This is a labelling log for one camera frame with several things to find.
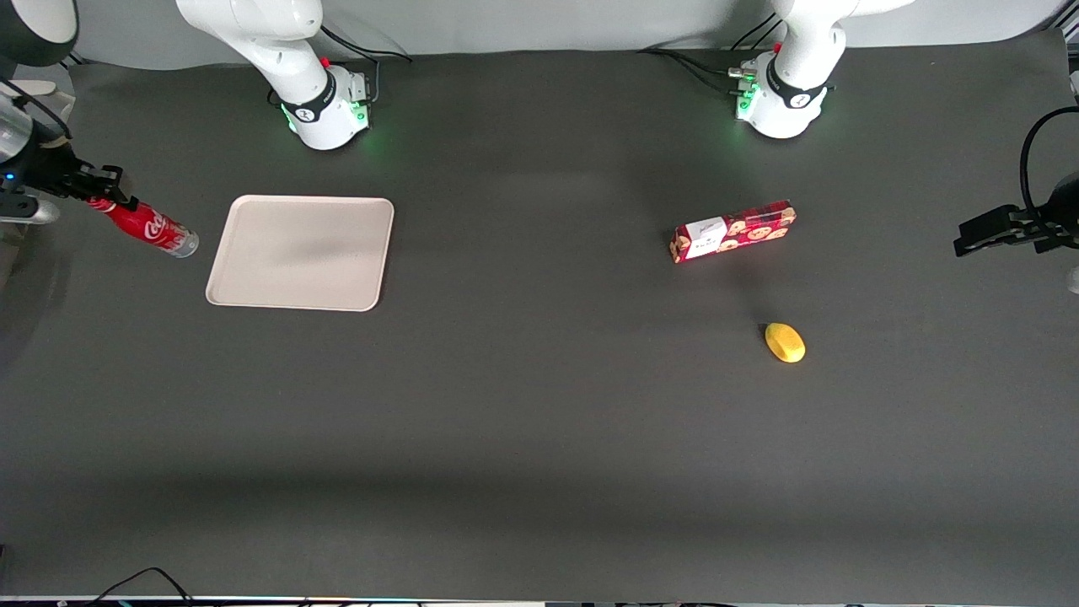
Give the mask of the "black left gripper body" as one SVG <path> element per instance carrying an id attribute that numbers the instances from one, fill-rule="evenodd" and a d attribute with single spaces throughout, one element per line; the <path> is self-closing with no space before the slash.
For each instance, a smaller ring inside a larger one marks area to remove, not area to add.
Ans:
<path id="1" fill-rule="evenodd" d="M 1027 180 L 1022 181 L 1022 196 L 1037 235 L 1035 252 L 1043 254 L 1067 247 L 1078 249 L 1078 173 L 1067 175 L 1053 188 L 1044 204 L 1034 205 Z"/>

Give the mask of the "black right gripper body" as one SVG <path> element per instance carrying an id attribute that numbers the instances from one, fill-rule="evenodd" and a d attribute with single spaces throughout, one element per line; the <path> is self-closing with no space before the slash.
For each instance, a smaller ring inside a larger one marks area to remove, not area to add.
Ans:
<path id="1" fill-rule="evenodd" d="M 88 199 L 88 192 L 80 175 L 83 161 L 78 158 L 69 143 L 46 147 L 51 142 L 49 128 L 32 127 L 30 138 L 14 157 L 3 160 L 1 177 L 5 185 L 19 185 L 49 193 L 57 197 Z"/>

